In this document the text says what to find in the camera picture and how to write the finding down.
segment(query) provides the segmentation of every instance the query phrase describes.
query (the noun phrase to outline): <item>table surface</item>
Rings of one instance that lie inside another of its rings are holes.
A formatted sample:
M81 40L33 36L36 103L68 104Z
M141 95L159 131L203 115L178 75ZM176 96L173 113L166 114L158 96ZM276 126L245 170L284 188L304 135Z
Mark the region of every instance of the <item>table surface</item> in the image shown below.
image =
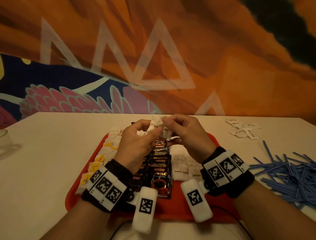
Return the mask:
M253 157L270 162L261 140L238 138L235 128L224 120L231 117L196 116L204 129L224 148L230 148L249 164ZM39 239L65 214L65 198L97 145L112 126L124 129L141 114L36 113L8 127L14 144L10 156L0 158L0 238ZM293 156L292 152L316 159L316 127L300 118L236 117L257 123L255 130L272 154ZM316 220L316 212L303 212ZM109 223L107 236L122 219ZM154 220L151 234L140 235L130 225L122 227L116 239L247 239L236 224L162 222Z

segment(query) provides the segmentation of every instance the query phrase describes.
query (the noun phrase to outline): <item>person's left hand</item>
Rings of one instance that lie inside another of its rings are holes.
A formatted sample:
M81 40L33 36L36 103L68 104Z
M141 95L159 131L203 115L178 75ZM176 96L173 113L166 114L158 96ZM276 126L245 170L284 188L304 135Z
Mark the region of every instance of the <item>person's left hand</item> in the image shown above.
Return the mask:
M122 139L118 146L118 151L114 160L126 167L135 174L143 163L143 158L156 145L155 140L162 133L163 128L158 127L150 131L146 136L138 136L137 131L147 131L150 120L139 120L125 128Z

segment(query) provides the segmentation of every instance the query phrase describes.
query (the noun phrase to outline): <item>wrist strap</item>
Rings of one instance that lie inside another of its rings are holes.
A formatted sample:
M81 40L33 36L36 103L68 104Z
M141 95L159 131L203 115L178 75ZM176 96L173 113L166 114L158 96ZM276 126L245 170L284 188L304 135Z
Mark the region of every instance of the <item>wrist strap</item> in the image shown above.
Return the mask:
M236 198L255 179L248 171L248 164L232 150L226 151L222 147L217 147L202 166L201 174L211 196L218 196L225 191L230 198Z
M81 199L99 208L111 212L114 207L126 200L130 191L129 180L132 173L115 160L109 161L91 176L86 183L87 189Z

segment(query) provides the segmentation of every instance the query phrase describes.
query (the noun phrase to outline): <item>painted wall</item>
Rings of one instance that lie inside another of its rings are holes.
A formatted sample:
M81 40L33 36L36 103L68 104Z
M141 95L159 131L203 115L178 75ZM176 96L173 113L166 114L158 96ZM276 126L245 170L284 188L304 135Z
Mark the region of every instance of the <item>painted wall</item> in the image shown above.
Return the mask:
M178 112L316 123L315 10L313 0L5 1L0 52L19 58L1 55L0 117Z

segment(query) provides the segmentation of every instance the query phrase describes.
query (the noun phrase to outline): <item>red tray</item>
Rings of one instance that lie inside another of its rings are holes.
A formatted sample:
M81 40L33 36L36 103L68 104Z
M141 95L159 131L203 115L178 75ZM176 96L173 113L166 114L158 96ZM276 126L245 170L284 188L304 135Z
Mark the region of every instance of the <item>red tray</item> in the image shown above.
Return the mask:
M215 143L216 146L219 146L216 138L209 134L210 139ZM66 200L65 200L65 206L66 210L70 211L70 209L73 208L73 206L79 201L81 195L75 195L75 192L79 186L81 175L83 173L88 172L88 166L90 162L93 162L96 158L98 152L102 148L103 143L107 139L108 134L104 136L92 156L90 157L89 161L77 177L76 181L72 185L71 189L69 190ZM162 219L162 220L194 220L193 215L191 213L191 210L188 206L188 203L185 200L185 197L182 193L181 182L174 181L173 182L173 188L171 190L171 199L163 199L163 198L157 198L156 208L155 208L155 215L154 218ZM217 205L220 207L225 208L232 214L234 214L238 219L240 219L240 215L238 211L236 210L235 206L233 205L232 200L226 195L223 194L218 197L212 197L208 194L205 194L206 201L210 205ZM218 222L218 223L235 223L235 219L232 218L230 215L225 213L224 211L214 208L212 209L213 217L210 219L211 222ZM127 217L132 218L134 213L127 213L127 212L113 212L111 216L113 217Z

